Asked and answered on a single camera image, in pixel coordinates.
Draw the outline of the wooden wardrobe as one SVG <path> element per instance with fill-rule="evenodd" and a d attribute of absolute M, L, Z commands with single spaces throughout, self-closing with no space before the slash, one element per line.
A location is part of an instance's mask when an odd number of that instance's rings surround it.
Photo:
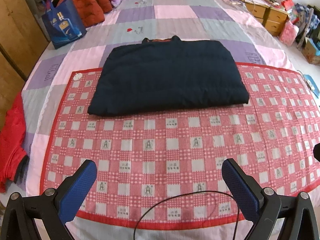
<path fill-rule="evenodd" d="M 27 0 L 1 0 L 1 127 L 48 40 Z"/>

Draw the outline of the orange red puffer jacket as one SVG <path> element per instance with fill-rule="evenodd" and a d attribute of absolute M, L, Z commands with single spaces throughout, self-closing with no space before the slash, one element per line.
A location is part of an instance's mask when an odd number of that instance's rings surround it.
<path fill-rule="evenodd" d="M 104 22 L 104 14 L 112 10 L 110 0 L 72 0 L 86 28 Z"/>

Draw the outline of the purple pink patchwork quilt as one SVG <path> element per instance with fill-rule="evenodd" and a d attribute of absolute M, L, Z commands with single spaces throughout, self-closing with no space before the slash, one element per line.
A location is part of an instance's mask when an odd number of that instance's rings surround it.
<path fill-rule="evenodd" d="M 278 42 L 235 0 L 123 0 L 85 37 L 60 49 L 48 46 L 25 87 L 22 99 L 30 162 L 27 195 L 40 194 L 44 157 L 53 122 L 73 72 L 100 69 L 113 48 L 144 38 L 178 36 L 184 41 L 217 40 L 242 64 L 297 72 Z M 310 194 L 319 206 L 319 185 Z M 243 239 L 250 222 L 235 221 L 197 229 L 152 230 L 111 225 L 76 217 L 68 228 L 76 239 Z"/>

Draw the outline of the pink bag by nightstand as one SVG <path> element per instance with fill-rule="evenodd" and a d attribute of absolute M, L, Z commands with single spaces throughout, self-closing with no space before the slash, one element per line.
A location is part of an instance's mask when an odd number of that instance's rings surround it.
<path fill-rule="evenodd" d="M 292 24 L 291 21 L 287 21 L 279 35 L 279 40 L 286 46 L 290 47 L 294 43 L 298 32 L 299 28 Z"/>

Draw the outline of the blue blanket controller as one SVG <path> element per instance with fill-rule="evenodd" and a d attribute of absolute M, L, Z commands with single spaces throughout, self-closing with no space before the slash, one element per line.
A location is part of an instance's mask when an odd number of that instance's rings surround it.
<path fill-rule="evenodd" d="M 308 86 L 308 88 L 313 92 L 313 94 L 315 95 L 315 97 L 317 99 L 319 99 L 319 88 L 317 87 L 315 81 L 313 80 L 313 78 L 310 75 L 307 74 L 303 74 L 303 78 L 304 81 L 306 83 L 306 85 Z"/>

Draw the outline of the dark navy winter jacket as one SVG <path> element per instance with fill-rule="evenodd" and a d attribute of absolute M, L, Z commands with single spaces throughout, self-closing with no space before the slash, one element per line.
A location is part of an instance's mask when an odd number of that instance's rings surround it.
<path fill-rule="evenodd" d="M 120 116 L 248 101 L 238 67 L 221 42 L 173 36 L 114 48 L 87 111 Z"/>

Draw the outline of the blue gift bag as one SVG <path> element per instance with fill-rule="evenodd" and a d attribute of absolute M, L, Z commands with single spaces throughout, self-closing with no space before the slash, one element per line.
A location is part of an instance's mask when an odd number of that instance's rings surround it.
<path fill-rule="evenodd" d="M 45 7 L 42 21 L 55 49 L 86 35 L 87 30 L 72 0 L 62 0 L 56 7 L 51 0 L 42 1 L 42 4 Z"/>

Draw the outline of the wooden nightstand with drawers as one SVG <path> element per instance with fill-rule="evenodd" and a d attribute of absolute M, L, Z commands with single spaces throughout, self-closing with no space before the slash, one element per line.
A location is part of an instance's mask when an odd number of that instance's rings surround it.
<path fill-rule="evenodd" d="M 253 2 L 245 2 L 245 6 L 272 36 L 279 36 L 289 19 L 288 13 L 281 9 Z"/>

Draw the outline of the clutter pile in corner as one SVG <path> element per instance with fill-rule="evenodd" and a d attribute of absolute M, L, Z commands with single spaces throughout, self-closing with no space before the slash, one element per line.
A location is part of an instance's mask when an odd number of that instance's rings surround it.
<path fill-rule="evenodd" d="M 313 40 L 319 49 L 319 8 L 311 5 L 295 4 L 293 0 L 281 0 L 281 5 L 289 14 L 287 21 L 291 21 L 299 28 L 295 41 L 299 43 L 304 31 L 306 31 L 306 37 Z"/>

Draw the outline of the red checkered electric blanket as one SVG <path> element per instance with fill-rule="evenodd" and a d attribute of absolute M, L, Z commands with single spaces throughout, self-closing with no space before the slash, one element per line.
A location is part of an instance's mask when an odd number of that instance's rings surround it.
<path fill-rule="evenodd" d="M 59 186 L 86 160 L 97 180 L 78 212 L 152 230 L 231 223 L 237 208 L 221 175 L 233 158 L 262 187 L 295 195 L 319 185 L 319 107 L 294 71 L 239 66 L 249 102 L 115 118 L 89 115 L 101 69 L 73 72 L 49 137 L 40 188 Z"/>

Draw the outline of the red garment at bedside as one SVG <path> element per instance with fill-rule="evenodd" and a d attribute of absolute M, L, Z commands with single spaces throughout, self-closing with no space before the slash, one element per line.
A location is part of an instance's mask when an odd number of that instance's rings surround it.
<path fill-rule="evenodd" d="M 23 148 L 26 124 L 21 93 L 18 93 L 5 116 L 1 130 L 1 193 L 6 192 L 7 181 L 17 182 L 29 157 Z"/>

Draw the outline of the cardboard box on floor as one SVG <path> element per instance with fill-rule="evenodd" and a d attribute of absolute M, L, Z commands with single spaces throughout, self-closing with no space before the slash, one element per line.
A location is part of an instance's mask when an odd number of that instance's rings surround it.
<path fill-rule="evenodd" d="M 320 63 L 319 49 L 310 38 L 305 38 L 305 45 L 302 54 L 310 64 L 318 65 Z"/>

